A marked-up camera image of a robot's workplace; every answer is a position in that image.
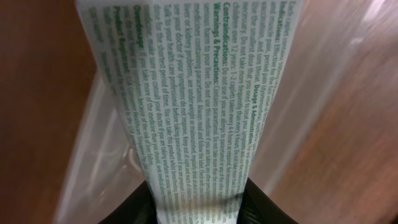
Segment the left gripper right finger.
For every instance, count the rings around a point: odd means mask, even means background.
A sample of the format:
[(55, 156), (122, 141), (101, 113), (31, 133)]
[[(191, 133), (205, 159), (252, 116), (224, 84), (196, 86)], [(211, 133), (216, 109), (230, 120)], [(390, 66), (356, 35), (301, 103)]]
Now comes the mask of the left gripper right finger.
[(238, 213), (238, 224), (298, 224), (248, 179)]

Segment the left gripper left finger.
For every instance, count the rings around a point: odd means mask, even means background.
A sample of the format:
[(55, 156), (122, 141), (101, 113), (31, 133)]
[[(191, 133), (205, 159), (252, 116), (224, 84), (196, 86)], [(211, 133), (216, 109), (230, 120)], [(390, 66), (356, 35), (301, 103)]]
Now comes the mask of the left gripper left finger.
[(157, 224), (155, 202), (147, 182), (143, 181), (122, 204), (99, 224)]

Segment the white green medicine box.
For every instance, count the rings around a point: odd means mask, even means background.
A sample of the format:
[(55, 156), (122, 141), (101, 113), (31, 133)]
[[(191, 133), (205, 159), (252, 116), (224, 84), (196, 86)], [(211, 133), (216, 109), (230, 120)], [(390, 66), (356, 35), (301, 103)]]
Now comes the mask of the white green medicine box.
[(303, 1), (78, 1), (162, 223), (236, 223)]

